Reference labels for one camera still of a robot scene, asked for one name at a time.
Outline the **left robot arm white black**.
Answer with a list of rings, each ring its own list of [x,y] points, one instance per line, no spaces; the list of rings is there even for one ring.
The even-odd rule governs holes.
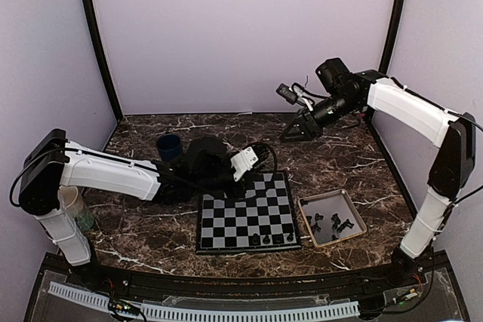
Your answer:
[[[189,144],[171,161],[133,160],[98,152],[68,140],[53,129],[27,156],[14,180],[9,199],[33,215],[66,261],[78,267],[78,278],[91,289],[106,283],[106,271],[95,263],[95,252],[60,200],[60,187],[81,187],[130,195],[142,201],[176,204],[194,195],[218,198],[239,195],[243,176],[260,160],[251,146],[230,153],[216,137]]]

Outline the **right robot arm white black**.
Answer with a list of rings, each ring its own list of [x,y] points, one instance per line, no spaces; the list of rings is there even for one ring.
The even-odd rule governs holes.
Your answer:
[[[326,91],[324,96],[298,83],[281,83],[276,89],[288,103],[300,105],[282,131],[282,142],[311,141],[351,112],[374,112],[410,128],[437,151],[425,197],[385,271],[387,283],[401,287],[413,277],[418,259],[443,232],[453,209],[465,200],[461,191],[475,168],[480,127],[468,112],[440,106],[377,70],[351,72],[340,58],[324,61],[315,74]]]

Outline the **dark blue cup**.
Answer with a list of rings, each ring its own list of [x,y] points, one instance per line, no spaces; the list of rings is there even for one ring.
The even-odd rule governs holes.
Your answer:
[[[162,161],[169,162],[183,154],[181,138],[176,134],[165,134],[160,136],[155,143],[158,154]]]

